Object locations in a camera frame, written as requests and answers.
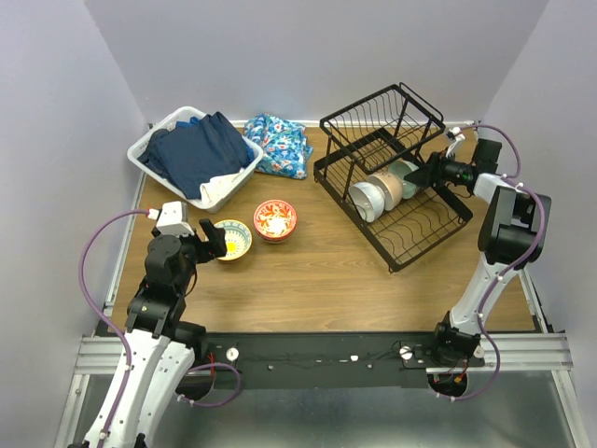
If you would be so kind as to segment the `yellow sun patterned bowl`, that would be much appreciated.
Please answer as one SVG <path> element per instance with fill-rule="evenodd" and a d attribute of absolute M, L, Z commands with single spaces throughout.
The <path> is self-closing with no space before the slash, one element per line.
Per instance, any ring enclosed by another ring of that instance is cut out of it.
<path fill-rule="evenodd" d="M 219 261 L 235 261 L 242 258 L 251 248 L 253 236 L 250 229 L 241 221 L 236 219 L 224 219 L 216 222 L 216 228 L 225 231 L 225 243 L 227 253 L 219 257 Z"/>

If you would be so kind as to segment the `blue white patterned bowl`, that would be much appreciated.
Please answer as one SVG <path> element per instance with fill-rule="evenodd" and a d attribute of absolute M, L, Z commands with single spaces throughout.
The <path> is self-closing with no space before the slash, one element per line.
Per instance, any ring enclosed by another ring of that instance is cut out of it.
<path fill-rule="evenodd" d="M 266 238 L 285 238 L 287 236 L 291 236 L 292 233 L 294 232 L 293 229 L 286 229 L 286 230 L 282 230 L 282 229 L 264 229 L 264 228 L 260 228 L 260 229 L 256 229 L 257 234 L 261 237 L 264 236 Z"/>

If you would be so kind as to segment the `white ribbed bowl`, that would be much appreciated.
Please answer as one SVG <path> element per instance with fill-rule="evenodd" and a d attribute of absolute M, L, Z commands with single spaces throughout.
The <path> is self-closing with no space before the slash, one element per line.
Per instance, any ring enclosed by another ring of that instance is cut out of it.
<path fill-rule="evenodd" d="M 382 215 L 384 194 L 379 187 L 369 182 L 357 182 L 348 188 L 348 193 L 359 216 L 367 223 L 374 222 Z"/>

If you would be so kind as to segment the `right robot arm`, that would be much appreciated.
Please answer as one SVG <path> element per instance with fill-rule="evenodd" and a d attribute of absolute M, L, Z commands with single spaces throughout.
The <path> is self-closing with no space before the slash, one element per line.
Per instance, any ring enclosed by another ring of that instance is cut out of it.
<path fill-rule="evenodd" d="M 430 357 L 440 366 L 464 364 L 475 355 L 485 322 L 505 287 L 540 256 L 545 243 L 551 199 L 529 192 L 509 175 L 496 172 L 498 142 L 481 139 L 470 163 L 456 161 L 451 144 L 434 152 L 427 164 L 431 185 L 464 186 L 488 204 L 482 222 L 479 263 L 462 298 L 434 330 Z"/>

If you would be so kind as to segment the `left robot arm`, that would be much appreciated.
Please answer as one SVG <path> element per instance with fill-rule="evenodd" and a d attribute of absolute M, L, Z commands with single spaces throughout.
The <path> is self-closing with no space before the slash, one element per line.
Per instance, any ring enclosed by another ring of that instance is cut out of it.
<path fill-rule="evenodd" d="M 206 387 L 231 399 L 245 389 L 422 386 L 425 333 L 210 333 L 183 320 L 203 263 L 225 254 L 226 232 L 193 223 L 187 203 L 129 212 L 152 222 L 145 272 L 123 326 L 112 328 L 118 361 L 84 447 L 148 447 L 171 399 L 217 408 Z"/>

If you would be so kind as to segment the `mint green bowl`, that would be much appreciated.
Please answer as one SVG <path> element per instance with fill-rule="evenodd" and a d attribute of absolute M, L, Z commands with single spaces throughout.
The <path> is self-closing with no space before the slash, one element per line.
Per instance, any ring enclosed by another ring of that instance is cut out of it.
<path fill-rule="evenodd" d="M 410 161 L 396 160 L 388 166 L 388 171 L 399 177 L 402 181 L 403 193 L 402 197 L 404 200 L 412 198 L 418 191 L 419 187 L 406 180 L 406 176 L 413 173 L 418 169 L 418 166 Z"/>

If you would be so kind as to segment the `orange white floral bowl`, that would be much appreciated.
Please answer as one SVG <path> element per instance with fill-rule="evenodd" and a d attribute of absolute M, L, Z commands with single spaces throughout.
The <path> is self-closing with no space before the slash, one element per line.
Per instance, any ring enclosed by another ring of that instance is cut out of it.
<path fill-rule="evenodd" d="M 267 200 L 260 204 L 253 216 L 255 229 L 295 229 L 298 215 L 295 208 L 283 200 Z"/>

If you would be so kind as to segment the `beige bowl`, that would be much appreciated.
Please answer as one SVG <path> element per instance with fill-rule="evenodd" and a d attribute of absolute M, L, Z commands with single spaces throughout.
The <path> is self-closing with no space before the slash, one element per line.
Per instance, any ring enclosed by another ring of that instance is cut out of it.
<path fill-rule="evenodd" d="M 402 201 L 402 181 L 390 172 L 377 172 L 368 176 L 367 181 L 379 187 L 384 196 L 384 210 L 391 211 Z"/>

